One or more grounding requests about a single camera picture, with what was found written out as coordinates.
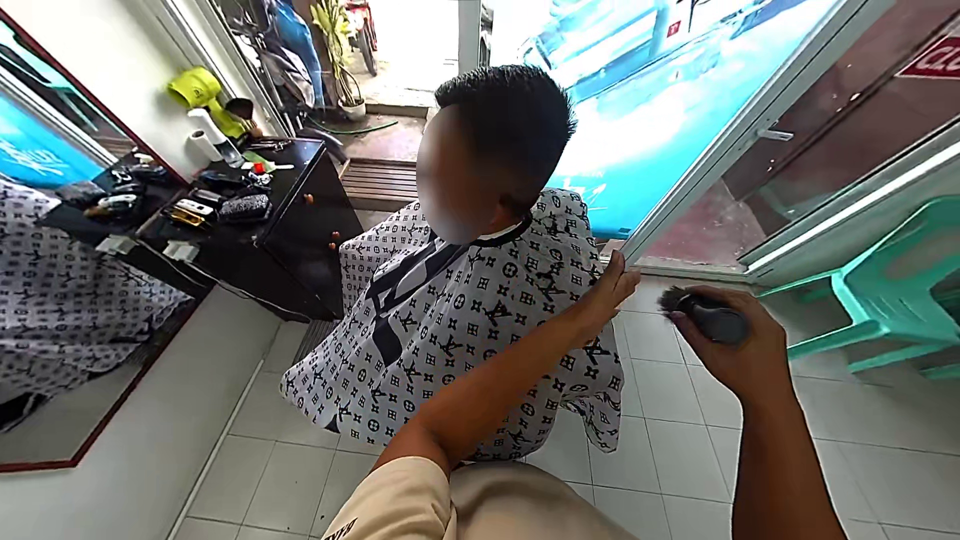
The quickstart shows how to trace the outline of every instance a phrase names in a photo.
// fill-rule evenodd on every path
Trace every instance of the white door frame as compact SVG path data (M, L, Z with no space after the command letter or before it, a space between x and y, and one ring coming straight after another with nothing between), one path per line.
M744 260L751 282L780 285L837 268L892 231L925 201L960 194L960 118L871 172Z
M623 246L629 263L720 180L895 0L846 0L814 31L724 128L684 176L640 222Z
M457 74L466 73L480 65L480 2L457 2Z

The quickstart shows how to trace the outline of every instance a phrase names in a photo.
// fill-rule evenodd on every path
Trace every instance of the green hose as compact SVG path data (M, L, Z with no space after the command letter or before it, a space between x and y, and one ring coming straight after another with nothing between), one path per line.
M343 132L343 131L340 131L340 130L331 130L330 128L327 128L326 126L321 125L319 122L317 122L316 120L314 120L313 118L311 118L311 117L309 117L309 116L307 116L306 119L307 119L307 120L310 120L310 123L313 124L314 126L317 126L317 128L319 128L319 129L321 129L321 130L324 130L325 132L327 132L327 133L329 133L329 134L334 134L334 135L360 135L360 134L368 134L369 132L375 132L375 131L377 131L377 130L382 130L383 128L389 128L390 126L393 126L394 124L396 124L396 120L391 120L390 122L387 122L386 124L383 124L383 125L380 125L380 126L370 126L369 128L364 128L364 129L362 129L362 130L351 130L351 131Z

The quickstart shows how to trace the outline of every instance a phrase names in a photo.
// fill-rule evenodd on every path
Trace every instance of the white tile floor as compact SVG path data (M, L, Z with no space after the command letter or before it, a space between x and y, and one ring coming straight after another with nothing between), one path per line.
M527 462L643 540L723 540L741 412L656 314L672 282L645 279L614 320L627 376L617 451L599 452L579 419L562 412ZM771 307L792 341L810 335L809 321L822 322L806 309ZM304 330L287 323L277 333L178 540L320 536L369 471L377 448L310 425L276 394ZM792 369L851 540L960 540L960 385L923 380L908 366L858 378L845 362L820 355Z

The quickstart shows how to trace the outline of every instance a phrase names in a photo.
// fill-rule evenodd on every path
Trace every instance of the hand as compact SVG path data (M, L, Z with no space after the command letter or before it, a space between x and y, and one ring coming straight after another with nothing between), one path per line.
M570 320L575 329L569 337L577 347L592 341L616 315L620 303L634 294L636 285L640 283L640 273L624 272L625 265L623 254L614 251L603 276L583 298L564 311L563 316Z
M683 313L670 313L670 319L713 376L744 405L765 404L784 397L796 399L786 360L786 332L760 302L745 292L708 285L691 290L726 302L750 322L750 337L736 349L704 337Z

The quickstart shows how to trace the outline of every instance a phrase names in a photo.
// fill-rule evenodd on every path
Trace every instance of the barber's arm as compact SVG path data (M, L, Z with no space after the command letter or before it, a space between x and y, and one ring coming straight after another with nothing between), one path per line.
M450 469L496 431L527 391L556 369L564 354L588 342L613 318L616 307L640 281L638 272L623 270L623 255L613 252L607 271L579 302L423 404L373 469L415 455L434 461L449 477Z
M671 314L707 369L743 405L733 539L846 539L793 391L783 327L747 293L695 288L746 314L752 327L735 350L706 339L682 314Z

